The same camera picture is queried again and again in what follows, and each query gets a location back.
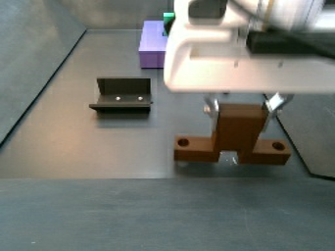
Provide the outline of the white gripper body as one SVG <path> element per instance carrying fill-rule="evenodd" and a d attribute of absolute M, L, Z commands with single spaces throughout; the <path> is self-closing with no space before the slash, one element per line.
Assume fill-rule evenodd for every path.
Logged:
<path fill-rule="evenodd" d="M 165 83 L 181 92 L 335 92 L 335 3 L 174 0 Z"/>

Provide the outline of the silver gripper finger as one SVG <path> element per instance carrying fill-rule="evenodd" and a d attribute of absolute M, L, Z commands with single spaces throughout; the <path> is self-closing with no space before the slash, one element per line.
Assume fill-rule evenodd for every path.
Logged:
<path fill-rule="evenodd" d="M 285 106 L 294 100 L 294 97 L 294 94 L 284 94 L 281 92 L 277 92 L 274 95 L 265 95 L 262 109 L 266 111 L 268 117 L 264 130 L 268 130 L 272 120 L 282 113 Z"/>
<path fill-rule="evenodd" d="M 205 96 L 205 108 L 204 112 L 209 115 L 213 121 L 213 129 L 217 129 L 220 114 L 221 114 L 221 105 L 220 100 L 216 98 L 214 94 L 209 94 Z"/>

